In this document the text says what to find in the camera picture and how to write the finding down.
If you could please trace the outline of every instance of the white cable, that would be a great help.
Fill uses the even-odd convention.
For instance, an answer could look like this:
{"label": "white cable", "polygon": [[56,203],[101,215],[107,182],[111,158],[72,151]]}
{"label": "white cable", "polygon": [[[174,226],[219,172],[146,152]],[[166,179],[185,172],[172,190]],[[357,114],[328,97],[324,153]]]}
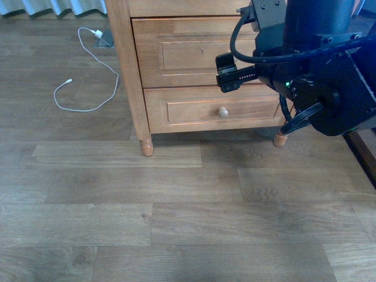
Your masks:
{"label": "white cable", "polygon": [[112,96],[110,98],[108,98],[107,100],[105,100],[102,104],[100,104],[98,107],[95,107],[94,109],[89,109],[89,110],[77,110],[77,109],[68,109],[68,108],[65,108],[65,107],[62,107],[58,101],[56,100],[56,93],[57,91],[63,87],[64,85],[66,85],[67,83],[71,83],[73,80],[72,79],[68,79],[66,82],[64,82],[63,84],[61,84],[60,86],[58,86],[54,93],[53,93],[53,98],[55,100],[55,103],[57,104],[57,106],[60,108],[60,109],[63,109],[63,110],[70,110],[71,112],[80,112],[80,113],[85,113],[85,112],[93,112],[94,110],[98,110],[100,107],[102,107],[105,103],[107,103],[108,101],[110,101],[114,96],[115,96],[115,93],[116,93],[116,90],[118,89],[118,86],[119,86],[119,74],[117,72],[115,72],[109,65],[103,63],[102,61],[100,61],[96,56],[94,56],[94,54],[92,52],[90,52],[89,50],[87,50],[87,48],[83,45],[82,43],[82,40],[81,40],[81,36],[80,36],[80,30],[81,29],[85,29],[87,31],[90,31],[91,33],[95,34],[96,37],[100,38],[102,36],[102,33],[101,31],[93,31],[91,29],[88,29],[88,28],[79,28],[77,30],[77,34],[78,34],[78,38],[80,40],[80,43],[81,43],[81,46],[82,48],[87,52],[89,53],[90,55],[92,55],[92,57],[99,63],[101,63],[103,66],[106,66],[110,71],[112,71],[115,75],[116,75],[116,83],[115,83],[115,88],[113,90],[113,93],[112,93]]}

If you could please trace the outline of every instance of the black robotic arm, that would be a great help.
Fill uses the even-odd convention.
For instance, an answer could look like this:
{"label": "black robotic arm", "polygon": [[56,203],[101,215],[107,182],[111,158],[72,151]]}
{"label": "black robotic arm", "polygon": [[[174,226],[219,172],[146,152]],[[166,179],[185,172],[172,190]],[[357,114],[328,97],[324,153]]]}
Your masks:
{"label": "black robotic arm", "polygon": [[[354,0],[252,0],[239,9],[231,53],[216,58],[223,92],[259,79],[280,94],[286,135],[312,124],[336,136],[376,127],[376,34],[347,33]],[[236,49],[240,28],[251,23],[256,50],[252,57]],[[253,63],[236,69],[234,57]],[[291,118],[286,98],[294,102]]]}

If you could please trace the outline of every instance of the turned wooden leg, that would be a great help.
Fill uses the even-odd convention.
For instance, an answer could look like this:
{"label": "turned wooden leg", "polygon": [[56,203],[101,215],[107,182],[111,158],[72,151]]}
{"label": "turned wooden leg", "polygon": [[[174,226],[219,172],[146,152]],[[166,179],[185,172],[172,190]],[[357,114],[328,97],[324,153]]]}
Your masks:
{"label": "turned wooden leg", "polygon": [[288,135],[283,135],[280,131],[275,135],[273,139],[273,144],[275,147],[281,148],[285,145]]}
{"label": "turned wooden leg", "polygon": [[141,146],[141,149],[142,149],[142,154],[145,157],[151,157],[153,155],[154,148],[153,148],[153,142],[152,142],[151,139],[141,140],[140,146]]}

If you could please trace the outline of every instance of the drawer front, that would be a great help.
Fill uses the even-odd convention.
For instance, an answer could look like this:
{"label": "drawer front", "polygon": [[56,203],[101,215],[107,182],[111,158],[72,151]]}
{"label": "drawer front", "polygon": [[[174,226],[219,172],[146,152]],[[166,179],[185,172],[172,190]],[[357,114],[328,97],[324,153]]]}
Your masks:
{"label": "drawer front", "polygon": [[[143,87],[216,85],[215,58],[230,51],[237,21],[237,17],[134,19]],[[245,26],[238,49],[251,55],[256,35],[250,25]]]}
{"label": "drawer front", "polygon": [[249,0],[128,0],[131,17],[237,15]]}
{"label": "drawer front", "polygon": [[277,126],[278,95],[264,85],[245,85],[232,93],[216,86],[145,89],[152,133]]}

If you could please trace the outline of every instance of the black cable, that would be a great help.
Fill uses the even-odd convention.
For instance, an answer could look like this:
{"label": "black cable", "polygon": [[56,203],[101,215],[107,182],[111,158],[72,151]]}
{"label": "black cable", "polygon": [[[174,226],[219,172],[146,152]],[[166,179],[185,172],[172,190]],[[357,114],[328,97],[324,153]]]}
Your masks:
{"label": "black cable", "polygon": [[320,102],[310,106],[308,109],[302,111],[300,114],[296,115],[293,119],[291,119],[284,126],[282,126],[280,130],[281,133],[283,135],[287,135],[291,132],[294,132],[298,129],[301,129],[309,125],[310,121],[308,120],[308,118],[323,109],[325,109],[325,107]]}
{"label": "black cable", "polygon": [[290,114],[290,110],[288,109],[286,98],[281,94],[280,94],[280,105],[281,105],[281,110],[284,115],[284,118],[289,122],[292,119],[292,117]]}
{"label": "black cable", "polygon": [[284,62],[291,62],[291,61],[299,61],[304,59],[310,59],[317,56],[326,55],[329,53],[334,52],[341,52],[344,50],[354,49],[366,44],[376,44],[376,34],[375,35],[368,35],[365,37],[360,37],[357,39],[353,39],[346,42],[341,42],[335,45],[331,45],[329,47],[322,47],[317,48],[301,53],[294,53],[289,55],[281,55],[281,56],[273,56],[273,57],[251,57],[246,56],[240,53],[235,46],[235,42],[237,36],[240,32],[241,27],[247,23],[247,19],[249,19],[251,13],[251,9],[247,9],[244,14],[241,16],[240,20],[238,21],[237,25],[234,28],[233,34],[231,35],[230,40],[230,50],[235,58],[247,62],[247,63],[284,63]]}

